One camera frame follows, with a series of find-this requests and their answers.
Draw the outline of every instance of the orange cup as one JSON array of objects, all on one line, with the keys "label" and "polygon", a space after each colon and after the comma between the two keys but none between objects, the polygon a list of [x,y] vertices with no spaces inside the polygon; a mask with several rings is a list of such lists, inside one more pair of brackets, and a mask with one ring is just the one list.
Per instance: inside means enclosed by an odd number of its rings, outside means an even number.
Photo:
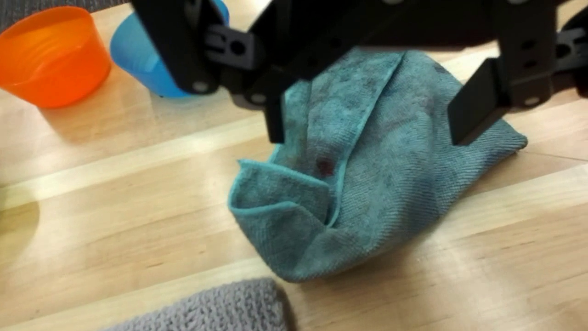
[{"label": "orange cup", "polygon": [[0,34],[0,88],[39,108],[83,99],[110,69],[92,16],[82,8],[47,9]]}]

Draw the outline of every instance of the blue cup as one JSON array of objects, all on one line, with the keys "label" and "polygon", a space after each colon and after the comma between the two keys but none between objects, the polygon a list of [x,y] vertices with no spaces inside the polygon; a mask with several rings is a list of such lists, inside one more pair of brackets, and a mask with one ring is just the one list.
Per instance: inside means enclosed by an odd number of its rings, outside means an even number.
[{"label": "blue cup", "polygon": [[[222,0],[215,0],[229,23],[229,10]],[[114,63],[161,97],[179,98],[190,95],[173,81],[159,53],[151,43],[136,13],[130,14],[116,29],[110,46]]]}]

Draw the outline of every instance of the wooden table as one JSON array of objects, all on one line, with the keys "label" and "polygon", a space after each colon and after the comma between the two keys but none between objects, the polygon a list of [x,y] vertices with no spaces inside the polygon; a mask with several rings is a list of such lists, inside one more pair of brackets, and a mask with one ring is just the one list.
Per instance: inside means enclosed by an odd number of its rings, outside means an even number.
[{"label": "wooden table", "polygon": [[[267,0],[228,0],[246,28]],[[562,8],[572,16],[588,0]],[[127,5],[94,15],[106,42]],[[494,45],[433,54],[465,80]],[[328,280],[284,284],[299,330],[588,330],[588,101],[508,116],[529,146],[433,232]],[[40,112],[0,93],[0,330],[96,331],[271,272],[226,208],[238,158],[272,146],[225,92],[151,95],[114,68]]]}]

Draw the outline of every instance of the microfiber towel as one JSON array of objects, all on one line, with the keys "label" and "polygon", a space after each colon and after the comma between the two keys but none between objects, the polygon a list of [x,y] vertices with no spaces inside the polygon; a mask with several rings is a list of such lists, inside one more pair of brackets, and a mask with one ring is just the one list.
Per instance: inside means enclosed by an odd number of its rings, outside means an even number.
[{"label": "microfiber towel", "polygon": [[526,145],[499,121],[453,146],[460,86],[422,52],[354,49],[289,89],[286,143],[240,160],[228,201],[265,263],[289,282],[340,273],[417,235]]},{"label": "microfiber towel", "polygon": [[205,290],[104,331],[287,331],[286,296],[272,279]]}]

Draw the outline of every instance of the red stain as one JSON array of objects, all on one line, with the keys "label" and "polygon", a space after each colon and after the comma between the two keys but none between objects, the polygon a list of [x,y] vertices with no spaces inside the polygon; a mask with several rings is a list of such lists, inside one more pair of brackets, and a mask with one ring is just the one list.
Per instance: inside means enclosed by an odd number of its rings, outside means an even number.
[{"label": "red stain", "polygon": [[323,177],[332,176],[335,171],[335,164],[330,160],[317,160],[316,167],[319,169],[320,175]]}]

